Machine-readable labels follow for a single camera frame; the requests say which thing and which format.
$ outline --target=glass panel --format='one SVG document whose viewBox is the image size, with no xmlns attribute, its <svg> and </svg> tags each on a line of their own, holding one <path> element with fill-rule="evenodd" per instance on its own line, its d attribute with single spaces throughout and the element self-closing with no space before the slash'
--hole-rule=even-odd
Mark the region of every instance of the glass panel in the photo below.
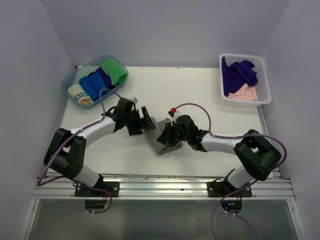
<svg viewBox="0 0 320 240">
<path fill-rule="evenodd" d="M 30 240 L 207 240 L 213 239 L 210 215 L 215 200 L 121 200 L 92 216 L 84 200 L 41 200 Z M 286 200 L 244 200 L 239 213 L 256 227 L 261 239 L 296 240 Z M 221 240 L 254 240 L 243 220 L 215 215 Z"/>
</svg>

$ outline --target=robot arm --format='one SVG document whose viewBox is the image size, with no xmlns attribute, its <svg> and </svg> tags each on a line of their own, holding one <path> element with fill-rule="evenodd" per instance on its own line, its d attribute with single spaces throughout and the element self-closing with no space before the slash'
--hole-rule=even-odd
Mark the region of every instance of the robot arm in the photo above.
<svg viewBox="0 0 320 240">
<path fill-rule="evenodd" d="M 169 111 L 172 124 L 167 123 L 162 135 L 157 139 L 160 143 L 176 144 L 187 142 L 192 149 L 201 152 L 223 152 L 237 155 L 242 166 L 232 170 L 219 184 L 217 191 L 221 195 L 233 192 L 248 182 L 257 179 L 265 181 L 281 159 L 280 152 L 264 137 L 250 136 L 236 139 L 233 136 L 212 136 L 209 131 L 198 129 L 188 115 L 182 115 L 175 109 Z M 258 134 L 249 130 L 244 135 Z"/>
<path fill-rule="evenodd" d="M 142 129 L 155 128 L 146 107 L 143 106 L 141 109 L 143 118 L 140 118 L 134 100 L 120 98 L 117 106 L 110 108 L 103 120 L 99 118 L 87 124 L 82 132 L 68 142 L 52 162 L 50 168 L 70 180 L 89 187 L 105 189 L 103 177 L 84 165 L 86 147 L 101 137 L 115 133 L 123 127 L 127 127 L 130 136 L 142 134 Z M 82 128 L 84 127 L 71 130 L 58 129 L 45 155 L 44 164 L 47 165 L 49 163 L 54 153 L 66 139 L 82 130 Z"/>
</svg>

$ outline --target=green towel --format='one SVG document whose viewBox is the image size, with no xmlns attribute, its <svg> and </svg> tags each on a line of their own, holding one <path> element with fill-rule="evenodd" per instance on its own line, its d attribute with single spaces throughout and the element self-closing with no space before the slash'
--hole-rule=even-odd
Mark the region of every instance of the green towel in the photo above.
<svg viewBox="0 0 320 240">
<path fill-rule="evenodd" d="M 111 84 L 114 86 L 122 83 L 128 76 L 125 70 L 112 58 L 104 61 L 101 68 L 105 74 L 110 76 Z"/>
</svg>

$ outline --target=blue plastic bin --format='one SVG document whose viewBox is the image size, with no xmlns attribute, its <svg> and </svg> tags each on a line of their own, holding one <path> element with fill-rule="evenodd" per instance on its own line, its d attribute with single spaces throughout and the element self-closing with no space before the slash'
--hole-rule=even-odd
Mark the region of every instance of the blue plastic bin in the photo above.
<svg viewBox="0 0 320 240">
<path fill-rule="evenodd" d="M 94 72 L 94 68 L 96 67 L 99 68 L 101 67 L 102 63 L 108 59 L 114 59 L 122 68 L 123 70 L 128 74 L 127 77 L 125 78 L 125 80 L 120 83 L 119 85 L 117 85 L 114 89 L 112 89 L 113 91 L 117 91 L 119 88 L 121 88 L 121 86 L 123 86 L 123 84 L 127 81 L 129 73 L 128 70 L 126 69 L 126 67 L 119 62 L 117 59 L 115 59 L 113 56 L 109 56 L 109 55 L 103 55 L 103 56 L 99 56 L 96 59 L 92 60 L 91 62 L 89 62 L 88 64 L 84 65 L 83 67 L 81 67 L 80 69 L 76 70 L 74 73 L 70 74 L 69 76 L 67 76 L 61 84 L 61 88 L 63 90 L 63 92 L 65 93 L 65 95 L 67 95 L 67 97 L 77 106 L 85 108 L 85 109 L 91 109 L 92 107 L 94 107 L 95 105 L 100 103 L 100 100 L 96 100 L 93 103 L 89 104 L 89 105 L 83 105 L 83 104 L 79 104 L 69 93 L 68 93 L 68 89 L 74 85 L 74 84 L 78 84 L 79 80 L 84 77 L 87 76 L 89 73 Z M 87 72 L 86 71 L 86 67 L 90 67 L 90 70 Z M 106 99 L 108 96 L 110 96 L 111 94 L 113 94 L 112 92 L 108 92 L 107 94 L 105 94 L 104 96 L 102 96 L 103 99 Z"/>
</svg>

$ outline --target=white plastic basket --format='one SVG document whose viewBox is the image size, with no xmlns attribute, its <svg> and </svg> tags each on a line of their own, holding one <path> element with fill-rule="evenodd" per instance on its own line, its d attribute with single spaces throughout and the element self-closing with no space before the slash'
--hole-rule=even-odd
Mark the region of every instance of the white plastic basket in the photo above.
<svg viewBox="0 0 320 240">
<path fill-rule="evenodd" d="M 221 67 L 222 57 L 225 57 L 225 62 L 228 66 L 230 66 L 235 62 L 241 62 L 243 60 L 248 60 L 254 64 L 253 70 L 256 72 L 256 78 L 258 79 L 258 83 L 255 85 L 258 101 L 232 99 L 224 95 L 224 82 L 223 82 L 222 67 Z M 219 61 L 220 61 L 220 88 L 221 88 L 223 103 L 225 105 L 256 108 L 261 104 L 269 104 L 271 102 L 271 93 L 270 93 L 270 87 L 269 87 L 269 82 L 267 77 L 267 71 L 266 71 L 264 60 L 261 57 L 226 53 L 226 54 L 220 55 Z"/>
</svg>

